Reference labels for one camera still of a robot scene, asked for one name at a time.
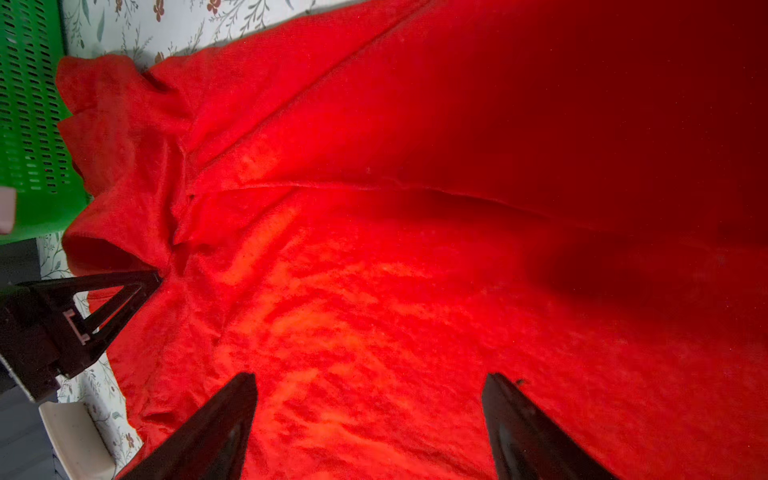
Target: red fabric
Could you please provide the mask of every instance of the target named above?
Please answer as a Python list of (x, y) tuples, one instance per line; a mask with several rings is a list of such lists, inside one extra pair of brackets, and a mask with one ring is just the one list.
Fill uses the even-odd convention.
[(492, 478), (487, 372), (622, 478), (768, 471), (768, 5), (382, 0), (66, 58), (78, 274), (156, 448), (257, 375), (246, 478)]

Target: floral pattern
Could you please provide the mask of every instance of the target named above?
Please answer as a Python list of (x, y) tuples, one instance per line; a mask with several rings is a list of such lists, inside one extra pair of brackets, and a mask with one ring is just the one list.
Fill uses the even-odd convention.
[[(61, 10), (70, 55), (94, 58), (119, 53), (145, 69), (174, 55), (188, 55), (289, 18), (345, 4), (349, 0), (62, 0)], [(44, 279), (72, 275), (61, 233), (38, 238), (38, 250)], [(85, 294), (75, 299), (87, 315)], [(59, 401), (86, 404), (119, 472), (142, 441), (126, 420), (125, 397), (107, 355), (73, 379), (59, 380)]]

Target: white floral surface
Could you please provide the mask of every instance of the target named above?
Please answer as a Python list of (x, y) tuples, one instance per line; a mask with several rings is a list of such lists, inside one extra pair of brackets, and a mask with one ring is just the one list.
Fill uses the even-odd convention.
[[(63, 0), (65, 43), (70, 55), (128, 55), (145, 69), (172, 55), (222, 45), (299, 15), (347, 5), (349, 0)], [(38, 238), (43, 279), (72, 276), (61, 233)], [(85, 294), (77, 298), (88, 315)], [(125, 397), (104, 354), (73, 379), (60, 377), (59, 402), (84, 402), (119, 472), (142, 445), (128, 424)]]

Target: green plastic basket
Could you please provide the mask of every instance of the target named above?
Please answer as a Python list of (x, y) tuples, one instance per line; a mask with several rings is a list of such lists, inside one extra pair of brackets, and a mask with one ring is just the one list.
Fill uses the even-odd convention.
[(64, 54), (56, 0), (0, 0), (0, 185), (17, 193), (0, 244), (63, 230), (88, 204), (56, 127), (69, 115), (54, 83)]

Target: white plastic object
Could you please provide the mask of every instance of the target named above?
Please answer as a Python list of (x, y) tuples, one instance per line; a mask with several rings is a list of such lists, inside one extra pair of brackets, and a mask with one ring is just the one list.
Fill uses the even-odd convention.
[(16, 189), (0, 187), (0, 234), (8, 235), (16, 221)]
[(40, 405), (45, 431), (71, 480), (111, 480), (115, 464), (83, 402)]

